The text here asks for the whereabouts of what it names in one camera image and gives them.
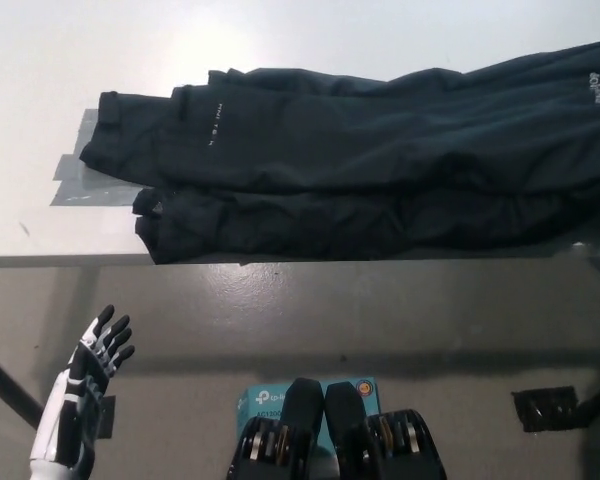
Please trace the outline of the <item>left white-black robot hand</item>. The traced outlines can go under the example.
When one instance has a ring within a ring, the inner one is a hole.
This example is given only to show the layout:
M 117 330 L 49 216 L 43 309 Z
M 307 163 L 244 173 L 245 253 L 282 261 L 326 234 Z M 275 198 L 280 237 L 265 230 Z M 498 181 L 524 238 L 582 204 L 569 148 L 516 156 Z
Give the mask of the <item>left white-black robot hand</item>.
M 77 342 L 56 377 L 29 455 L 33 480 L 88 479 L 111 379 L 135 352 L 130 317 L 106 306 Z

